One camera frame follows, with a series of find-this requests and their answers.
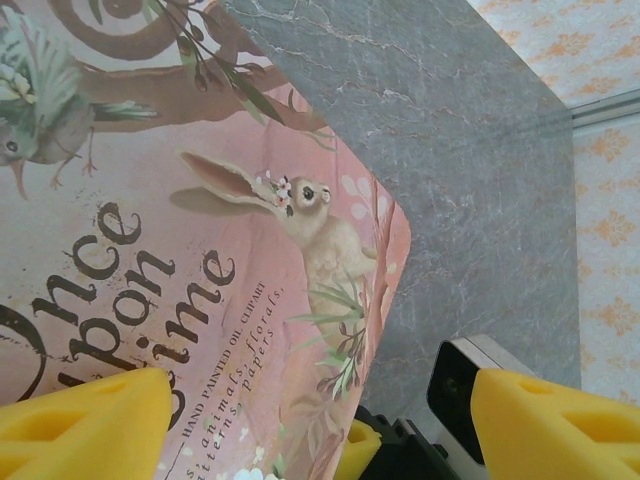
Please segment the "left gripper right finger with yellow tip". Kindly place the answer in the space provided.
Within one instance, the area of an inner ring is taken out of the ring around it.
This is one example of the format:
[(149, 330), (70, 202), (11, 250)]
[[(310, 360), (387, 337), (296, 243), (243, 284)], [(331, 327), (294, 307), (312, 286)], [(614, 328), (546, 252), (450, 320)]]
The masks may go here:
[(485, 368), (471, 415), (491, 479), (637, 479), (639, 408)]

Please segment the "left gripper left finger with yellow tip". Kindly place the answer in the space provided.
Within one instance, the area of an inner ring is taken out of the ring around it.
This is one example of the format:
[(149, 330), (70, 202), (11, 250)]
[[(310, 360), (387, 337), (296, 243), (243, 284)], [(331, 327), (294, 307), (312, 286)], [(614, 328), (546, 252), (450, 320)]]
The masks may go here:
[(172, 415), (168, 374), (144, 368), (1, 408), (3, 479), (151, 479)]

